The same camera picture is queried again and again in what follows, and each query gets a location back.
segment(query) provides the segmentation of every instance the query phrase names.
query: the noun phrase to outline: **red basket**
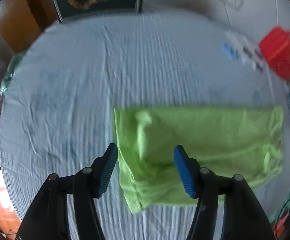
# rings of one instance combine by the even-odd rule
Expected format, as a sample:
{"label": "red basket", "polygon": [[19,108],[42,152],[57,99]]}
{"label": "red basket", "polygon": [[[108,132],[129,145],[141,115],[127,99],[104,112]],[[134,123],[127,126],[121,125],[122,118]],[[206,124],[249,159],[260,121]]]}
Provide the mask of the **red basket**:
{"label": "red basket", "polygon": [[259,43],[268,65],[282,79],[290,79],[290,31],[276,26]]}

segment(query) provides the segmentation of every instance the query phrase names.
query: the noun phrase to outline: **tiled floor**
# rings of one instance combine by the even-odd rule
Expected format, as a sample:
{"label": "tiled floor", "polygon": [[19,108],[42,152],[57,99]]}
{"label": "tiled floor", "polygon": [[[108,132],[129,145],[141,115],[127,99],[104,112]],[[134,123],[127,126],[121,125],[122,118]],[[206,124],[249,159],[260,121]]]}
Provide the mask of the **tiled floor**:
{"label": "tiled floor", "polygon": [[[17,233],[20,222],[9,198],[0,170],[0,231],[6,235]],[[16,235],[7,235],[8,239],[15,239],[15,237]]]}

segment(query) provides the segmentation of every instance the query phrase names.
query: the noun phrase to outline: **teal fabric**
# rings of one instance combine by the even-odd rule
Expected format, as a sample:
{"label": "teal fabric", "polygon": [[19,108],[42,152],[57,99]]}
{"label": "teal fabric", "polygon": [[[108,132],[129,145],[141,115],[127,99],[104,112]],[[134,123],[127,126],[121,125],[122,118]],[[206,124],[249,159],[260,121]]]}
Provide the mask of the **teal fabric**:
{"label": "teal fabric", "polygon": [[184,191],[173,149],[216,174],[242,174],[252,189],[283,169],[283,110],[159,107],[115,109],[119,179],[132,213],[152,204],[194,205]]}

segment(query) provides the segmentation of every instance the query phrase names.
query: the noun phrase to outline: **cloth fold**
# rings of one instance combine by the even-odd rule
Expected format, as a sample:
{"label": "cloth fold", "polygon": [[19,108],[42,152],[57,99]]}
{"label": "cloth fold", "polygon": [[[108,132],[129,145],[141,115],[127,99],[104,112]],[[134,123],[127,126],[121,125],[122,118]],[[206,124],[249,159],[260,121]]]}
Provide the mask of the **cloth fold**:
{"label": "cloth fold", "polygon": [[280,106],[115,109],[119,181],[131,212],[197,203],[185,193],[174,163],[178,144],[218,175],[239,173],[252,189],[263,186],[283,169],[283,117]]}

